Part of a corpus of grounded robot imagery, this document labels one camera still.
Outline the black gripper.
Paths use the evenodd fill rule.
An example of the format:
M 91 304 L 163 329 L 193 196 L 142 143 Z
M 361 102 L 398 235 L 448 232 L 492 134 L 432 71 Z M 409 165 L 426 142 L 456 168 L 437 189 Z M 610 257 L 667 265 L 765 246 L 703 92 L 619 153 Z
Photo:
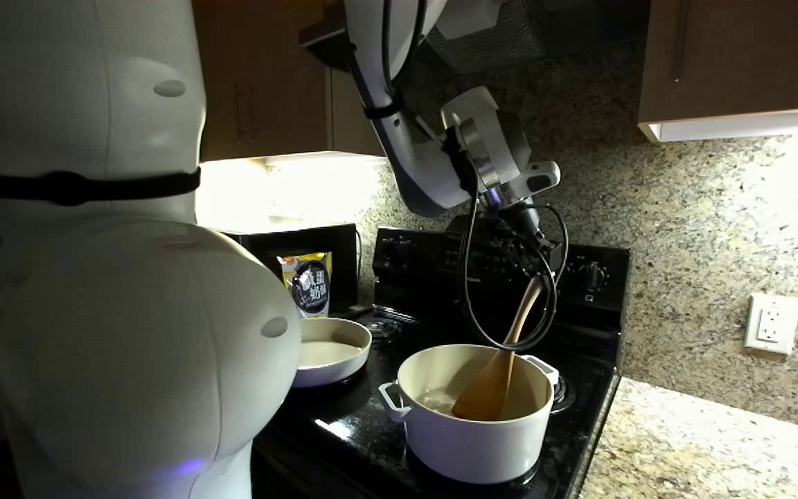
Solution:
M 527 240 L 534 246 L 547 245 L 544 228 L 541 228 L 541 214 L 534 202 L 523 195 L 505 190 L 502 196 L 502 220 Z

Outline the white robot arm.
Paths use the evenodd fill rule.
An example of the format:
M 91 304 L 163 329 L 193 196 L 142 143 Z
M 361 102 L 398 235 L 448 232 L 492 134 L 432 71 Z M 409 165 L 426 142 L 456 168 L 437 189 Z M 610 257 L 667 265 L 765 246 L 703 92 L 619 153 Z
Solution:
M 0 0 L 0 414 L 26 499 L 253 499 L 289 287 L 196 224 L 192 0 Z

